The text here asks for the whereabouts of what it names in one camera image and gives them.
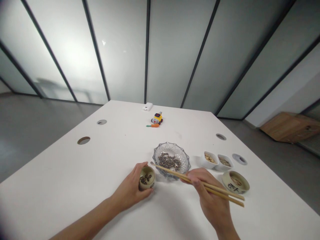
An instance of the black metal frame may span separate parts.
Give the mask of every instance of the black metal frame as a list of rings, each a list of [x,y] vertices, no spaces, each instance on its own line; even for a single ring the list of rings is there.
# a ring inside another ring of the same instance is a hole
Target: black metal frame
[[[288,14],[288,12],[290,11],[291,7],[293,6],[293,4],[296,2],[296,0],[291,0],[282,10],[280,16],[278,17],[277,21],[274,23],[274,25],[271,27],[270,31],[268,32],[267,36],[264,38],[262,44],[259,46],[259,48],[257,49],[257,51],[255,52],[255,54],[252,56],[252,58],[250,59],[250,61],[248,62],[247,66],[244,68],[243,72],[241,73],[241,75],[239,76],[239,78],[237,79],[237,81],[235,82],[235,84],[232,86],[231,90],[229,91],[229,93],[227,94],[227,96],[225,97],[225,99],[223,100],[223,102],[221,103],[221,105],[219,106],[218,110],[216,111],[215,115],[217,116],[219,114],[219,112],[221,111],[221,109],[223,108],[223,106],[226,104],[226,102],[228,101],[228,99],[231,97],[231,95],[233,94],[233,92],[236,90],[237,86],[240,84],[241,80],[244,78],[244,76],[246,75],[246,73],[248,72],[248,70],[251,68],[251,66],[253,65],[254,61],[258,58],[258,56],[260,55],[260,53],[262,52],[263,48],[267,45],[268,41],[270,40],[270,38],[272,37],[272,35],[274,34],[274,32],[277,30],[277,28],[279,27],[279,25],[281,24],[281,22],[283,21],[283,19],[286,17],[286,15]]]
[[[9,88],[9,90],[13,93],[15,93],[15,91],[10,87],[10,85],[0,76],[0,81],[3,82],[4,85],[7,86],[7,88]]]
[[[29,94],[29,93],[18,93],[18,92],[14,92],[14,94],[23,95],[23,96],[30,96],[30,97],[39,97],[38,95]]]
[[[60,102],[83,103],[83,104],[89,104],[89,105],[103,106],[103,104],[97,104],[97,103],[86,103],[86,102],[75,102],[75,101],[63,100],[63,99],[55,99],[55,98],[43,98],[43,99],[46,99],[46,100],[54,100],[54,101],[60,101]]]
[[[151,8],[151,0],[148,0],[147,1],[147,31],[146,31],[146,66],[145,66],[145,73],[144,73],[144,104],[147,103],[150,8]]]
[[[320,98],[312,103],[309,107],[307,107],[305,110],[303,110],[300,114],[306,114],[307,112],[311,111],[314,107],[320,104]]]
[[[22,96],[29,96],[29,97],[39,97],[38,95],[34,95],[34,94],[28,94],[28,93],[19,93],[19,92],[13,92],[14,94],[17,94],[17,95],[22,95]],[[44,97],[42,99],[45,99],[45,100],[54,100],[54,101],[60,101],[60,102],[69,102],[69,103],[82,103],[82,104],[89,104],[89,105],[96,105],[96,106],[103,106],[103,104],[97,104],[97,103],[86,103],[86,102],[75,102],[75,101],[70,101],[70,100],[63,100],[63,99],[55,99],[55,98],[47,98],[47,97]]]
[[[303,146],[300,143],[295,143],[296,146],[298,146],[299,148],[302,148],[303,150],[307,151],[308,153],[312,154],[313,156],[317,157],[320,159],[320,156],[318,154],[316,154],[315,152],[311,151],[310,149],[306,148],[305,146]]]
[[[318,45],[320,35],[312,42],[312,44],[301,54],[301,56],[288,68],[288,70],[272,85],[272,87],[259,99],[259,101],[247,112],[242,118],[245,119],[278,85],[283,79]]]
[[[9,60],[12,62],[12,64],[17,68],[17,70],[20,72],[20,74],[24,77],[24,79],[29,83],[29,85],[32,87],[32,89],[35,91],[35,93],[40,97],[43,98],[42,94],[39,92],[39,90],[36,88],[36,86],[33,84],[33,81],[30,79],[30,77],[26,74],[26,72],[23,70],[23,68],[19,65],[17,60],[12,56],[10,51],[4,46],[3,42],[0,40],[0,48],[4,52],[4,54],[9,58]]]
[[[73,91],[72,91],[72,89],[71,89],[71,87],[70,87],[70,85],[69,85],[69,83],[68,83],[68,81],[67,81],[67,78],[66,78],[66,76],[64,75],[64,73],[63,73],[63,71],[62,71],[62,69],[61,69],[61,67],[60,67],[60,65],[59,65],[59,63],[58,63],[58,60],[56,59],[56,57],[55,57],[55,55],[54,55],[54,53],[53,53],[53,51],[52,51],[52,49],[51,49],[51,47],[50,47],[47,39],[46,39],[46,37],[44,36],[44,34],[43,34],[43,32],[42,32],[42,30],[41,30],[41,28],[40,28],[40,25],[38,24],[35,16],[34,16],[33,13],[32,13],[32,11],[31,11],[31,9],[30,9],[27,1],[26,1],[26,0],[21,0],[21,2],[22,2],[22,4],[23,4],[24,8],[26,9],[27,13],[29,14],[29,17],[31,18],[34,26],[36,27],[36,29],[37,29],[37,31],[38,31],[38,33],[39,33],[39,35],[40,35],[40,37],[41,37],[44,45],[46,45],[47,50],[48,50],[48,52],[50,53],[50,55],[51,55],[51,57],[52,57],[52,60],[53,60],[54,63],[56,64],[56,67],[57,67],[57,69],[59,70],[59,72],[60,72],[60,74],[61,74],[61,77],[63,78],[64,82],[66,83],[66,85],[67,85],[67,87],[68,87],[68,89],[69,89],[69,91],[70,91],[70,93],[71,93],[74,101],[77,102],[78,100],[77,100],[76,96],[74,95],[74,93],[73,93]]]
[[[241,121],[241,119],[236,118],[225,118],[225,117],[217,117],[218,119],[224,119],[224,120],[235,120],[235,121]]]
[[[101,57],[100,57],[100,53],[99,53],[99,49],[98,49],[97,39],[96,39],[96,35],[94,33],[93,24],[92,24],[92,20],[91,20],[91,16],[90,16],[87,0],[82,0],[82,4],[83,4],[84,11],[86,13],[88,26],[89,26],[90,33],[91,33],[94,50],[95,50],[96,55],[97,55],[97,60],[98,60],[98,64],[99,64],[99,68],[100,68],[100,72],[101,72],[104,88],[106,90],[108,101],[110,101],[110,95],[109,95],[109,91],[108,91],[107,81],[106,81],[106,77],[105,77],[104,71],[103,71],[103,66],[102,66]]]
[[[200,51],[199,51],[199,54],[198,54],[196,63],[194,64],[194,67],[193,67],[193,70],[192,70],[192,74],[191,74],[191,77],[190,77],[190,80],[189,80],[189,83],[188,83],[186,92],[185,92],[185,94],[184,94],[184,97],[183,97],[183,100],[182,100],[182,103],[181,103],[180,108],[183,108],[184,101],[185,101],[186,98],[187,98],[187,94],[188,94],[188,92],[189,92],[189,88],[190,88],[190,86],[191,86],[191,83],[192,83],[192,80],[193,80],[193,76],[194,76],[194,74],[195,74],[195,72],[196,72],[196,69],[197,69],[197,66],[198,66],[198,63],[199,63],[199,60],[200,60],[200,57],[201,57],[201,54],[202,54],[204,45],[206,44],[207,37],[208,37],[208,35],[209,35],[210,28],[211,28],[211,25],[212,25],[214,16],[216,15],[216,12],[217,12],[219,3],[220,3],[220,0],[216,0],[216,3],[215,3],[215,5],[214,5],[214,8],[213,8],[213,11],[212,11],[210,20],[209,20],[209,24],[208,24],[206,33],[204,34],[204,38],[203,38],[203,41],[202,41],[202,44],[201,44],[201,47],[200,47]]]

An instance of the table hole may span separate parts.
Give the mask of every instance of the table hole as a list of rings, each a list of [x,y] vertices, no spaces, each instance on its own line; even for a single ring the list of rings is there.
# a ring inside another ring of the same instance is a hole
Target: table hole
[[[248,165],[247,160],[244,157],[241,157],[239,154],[232,154],[232,157],[234,160],[236,160],[238,163],[242,165]]]
[[[227,138],[220,133],[217,133],[216,136],[221,140],[227,140]]]
[[[107,123],[107,120],[104,120],[104,119],[101,119],[97,122],[98,125],[103,125],[103,124],[106,124]]]
[[[90,137],[83,137],[83,138],[80,138],[79,140],[78,140],[78,144],[79,145],[83,145],[83,144],[86,144],[87,142],[89,142],[90,141]]]

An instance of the toy car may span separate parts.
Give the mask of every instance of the toy car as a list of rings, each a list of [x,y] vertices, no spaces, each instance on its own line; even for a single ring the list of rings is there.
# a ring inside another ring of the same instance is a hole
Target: toy car
[[[156,113],[154,115],[154,118],[151,119],[151,122],[153,124],[161,124],[163,122],[163,119],[162,119],[162,112],[159,112],[159,113]]]

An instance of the concrete floor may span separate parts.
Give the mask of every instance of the concrete floor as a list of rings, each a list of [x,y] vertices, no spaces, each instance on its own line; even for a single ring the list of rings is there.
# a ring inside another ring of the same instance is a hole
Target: concrete floor
[[[0,183],[99,108],[0,96]],[[243,122],[221,121],[320,215],[318,158],[296,145],[275,142]]]
[[[0,183],[100,106],[0,96]]]

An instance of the wooden chopsticks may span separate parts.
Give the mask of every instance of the wooden chopsticks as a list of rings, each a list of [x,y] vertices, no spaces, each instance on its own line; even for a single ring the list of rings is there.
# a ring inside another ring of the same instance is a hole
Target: wooden chopsticks
[[[156,164],[154,164],[153,162],[151,162],[151,164],[152,164],[153,166],[155,166],[155,167],[161,168],[162,170],[165,170],[165,171],[171,173],[171,174],[174,175],[174,176],[177,176],[178,178],[181,178],[182,180],[184,180],[184,181],[186,181],[186,182],[188,182],[188,183],[191,183],[191,180],[190,180],[190,179],[188,178],[188,176],[185,175],[185,174],[181,174],[181,173],[172,171],[172,170],[170,170],[170,169],[167,169],[167,168],[164,168],[164,167],[162,167],[162,166],[156,165]],[[208,184],[208,183],[206,183],[206,182],[202,182],[202,183],[203,183],[203,185],[205,186],[205,189],[206,189],[208,192],[211,192],[211,193],[213,193],[214,195],[217,195],[217,196],[222,197],[222,198],[224,198],[224,199],[226,199],[226,200],[229,200],[230,202],[233,202],[233,203],[235,203],[235,204],[237,204],[237,205],[239,205],[239,206],[241,206],[241,207],[244,207],[243,202],[240,202],[240,201],[238,201],[238,200],[235,200],[235,199],[229,197],[228,195],[233,196],[233,197],[235,197],[235,198],[238,198],[238,199],[241,199],[241,200],[244,201],[245,199],[244,199],[243,196],[240,196],[239,194],[236,194],[236,193],[229,192],[229,191],[227,191],[227,190],[225,190],[225,189],[222,189],[222,188],[219,188],[219,187],[217,187],[217,186]]]

